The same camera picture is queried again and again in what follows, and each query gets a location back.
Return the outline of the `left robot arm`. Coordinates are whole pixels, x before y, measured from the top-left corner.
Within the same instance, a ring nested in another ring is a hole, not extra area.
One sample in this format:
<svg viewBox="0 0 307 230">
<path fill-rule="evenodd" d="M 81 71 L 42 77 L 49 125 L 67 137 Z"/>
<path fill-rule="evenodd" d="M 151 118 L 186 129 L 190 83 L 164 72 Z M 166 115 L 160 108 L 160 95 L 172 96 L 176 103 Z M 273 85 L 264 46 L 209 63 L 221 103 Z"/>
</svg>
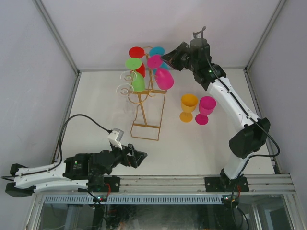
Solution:
<svg viewBox="0 0 307 230">
<path fill-rule="evenodd" d="M 5 193 L 29 197 L 45 191 L 118 192 L 120 178 L 111 175 L 113 169 L 119 164 L 138 168 L 147 156 L 129 144 L 99 153 L 79 153 L 43 167 L 27 168 L 16 163 L 11 166 L 11 182 L 6 184 Z"/>
</svg>

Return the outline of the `orange plastic wine glass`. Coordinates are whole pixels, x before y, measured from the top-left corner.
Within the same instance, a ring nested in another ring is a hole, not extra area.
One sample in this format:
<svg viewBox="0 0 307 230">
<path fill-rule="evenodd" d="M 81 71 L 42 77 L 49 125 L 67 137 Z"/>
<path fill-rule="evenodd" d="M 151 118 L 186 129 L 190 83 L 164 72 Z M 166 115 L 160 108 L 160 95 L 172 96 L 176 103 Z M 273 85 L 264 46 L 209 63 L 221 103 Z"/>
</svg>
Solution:
<svg viewBox="0 0 307 230">
<path fill-rule="evenodd" d="M 182 112 L 179 118 L 182 122 L 188 123 L 193 119 L 192 112 L 195 110 L 197 104 L 198 98 L 194 94 L 187 93 L 181 97 Z"/>
</svg>

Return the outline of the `magenta wine glass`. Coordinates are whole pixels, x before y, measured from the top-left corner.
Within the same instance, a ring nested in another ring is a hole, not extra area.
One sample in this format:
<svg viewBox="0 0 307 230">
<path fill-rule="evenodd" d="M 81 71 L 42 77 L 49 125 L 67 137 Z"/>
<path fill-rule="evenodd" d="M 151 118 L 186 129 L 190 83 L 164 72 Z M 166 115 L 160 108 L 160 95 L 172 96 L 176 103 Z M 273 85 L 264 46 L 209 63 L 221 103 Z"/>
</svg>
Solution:
<svg viewBox="0 0 307 230">
<path fill-rule="evenodd" d="M 153 70 L 155 80 L 161 90 L 169 90 L 174 85 L 174 79 L 166 68 L 166 63 L 161 59 L 161 55 L 153 55 L 147 61 L 149 69 Z"/>
<path fill-rule="evenodd" d="M 214 111 L 216 105 L 217 102 L 213 97 L 202 97 L 199 102 L 199 114 L 195 117 L 196 123 L 199 125 L 206 125 L 209 122 L 208 116 Z"/>
</svg>

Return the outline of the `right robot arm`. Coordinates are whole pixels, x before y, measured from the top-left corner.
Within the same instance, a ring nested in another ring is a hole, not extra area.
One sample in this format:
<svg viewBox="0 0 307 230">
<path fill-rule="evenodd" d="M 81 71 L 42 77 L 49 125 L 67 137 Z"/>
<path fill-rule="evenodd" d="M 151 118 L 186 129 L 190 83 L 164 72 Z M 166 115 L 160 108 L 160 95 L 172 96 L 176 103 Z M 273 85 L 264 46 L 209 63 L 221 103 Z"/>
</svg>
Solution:
<svg viewBox="0 0 307 230">
<path fill-rule="evenodd" d="M 269 120 L 253 113 L 235 92 L 224 70 L 212 63 L 206 39 L 195 38 L 189 44 L 182 42 L 161 59 L 175 70 L 192 71 L 195 81 L 231 117 L 236 134 L 229 140 L 232 155 L 220 172 L 220 185 L 224 190 L 232 191 L 249 159 L 266 143 L 271 126 Z"/>
</svg>

